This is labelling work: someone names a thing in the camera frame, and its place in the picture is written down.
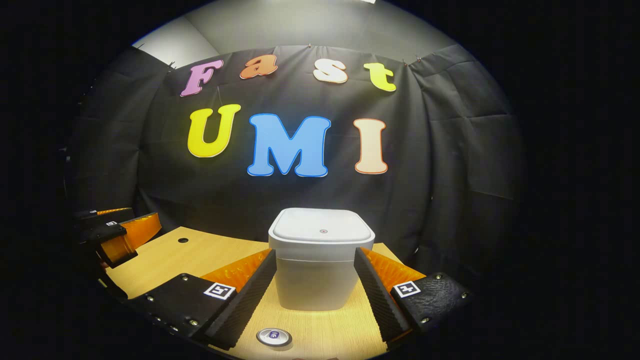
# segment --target letter u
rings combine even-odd
[[[240,105],[229,104],[221,106],[218,113],[220,118],[220,129],[218,130],[218,138],[214,142],[204,142],[204,128],[207,125],[207,119],[213,114],[212,109],[200,109],[191,113],[191,127],[189,128],[189,138],[187,139],[187,147],[193,156],[199,158],[212,158],[223,152],[229,144],[231,138],[231,128],[234,124],[234,115],[240,110]]]

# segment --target white container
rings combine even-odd
[[[276,250],[280,305],[290,310],[340,309],[358,281],[355,249],[371,250],[374,237],[352,211],[282,210],[269,229],[269,247]]]

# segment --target table surface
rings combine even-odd
[[[179,238],[189,241],[180,243]],[[268,247],[266,242],[179,227],[139,247],[135,258],[106,271],[132,299],[183,272],[203,276]],[[399,261],[382,243],[375,243],[373,251]],[[259,343],[255,335],[268,327],[288,331],[292,344],[285,350],[275,350]],[[284,309],[278,302],[275,281],[271,281],[236,346],[228,351],[209,346],[247,360],[360,360],[387,350],[360,280],[346,305],[334,311]]]

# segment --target blue letter m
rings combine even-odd
[[[249,119],[255,126],[255,149],[253,165],[247,168],[251,176],[269,176],[273,167],[269,164],[269,151],[273,154],[280,173],[289,173],[293,161],[300,155],[300,164],[295,172],[298,176],[321,177],[328,172],[324,166],[324,134],[331,127],[328,119],[307,117],[289,138],[282,121],[274,114],[257,114]]]

